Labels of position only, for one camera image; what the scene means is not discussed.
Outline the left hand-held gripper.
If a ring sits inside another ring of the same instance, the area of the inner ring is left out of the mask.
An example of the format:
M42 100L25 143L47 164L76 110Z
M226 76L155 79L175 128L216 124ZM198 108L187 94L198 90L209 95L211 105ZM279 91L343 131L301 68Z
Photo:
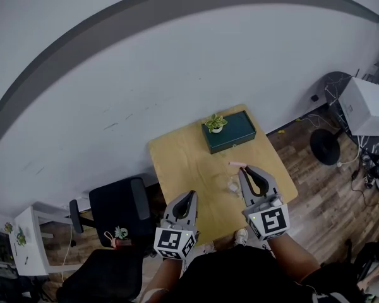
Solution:
M171 201L156 228L154 250L166 259L186 259L198 241L196 227L198 196L188 191Z

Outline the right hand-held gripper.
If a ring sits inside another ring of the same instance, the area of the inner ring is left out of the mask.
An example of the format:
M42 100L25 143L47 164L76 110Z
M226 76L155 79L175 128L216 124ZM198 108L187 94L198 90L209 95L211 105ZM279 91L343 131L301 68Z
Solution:
M282 196L277 194L275 178L251 165L240 168L238 176L246 204L243 215L258 240L267 241L283 235L290 228L289 212Z

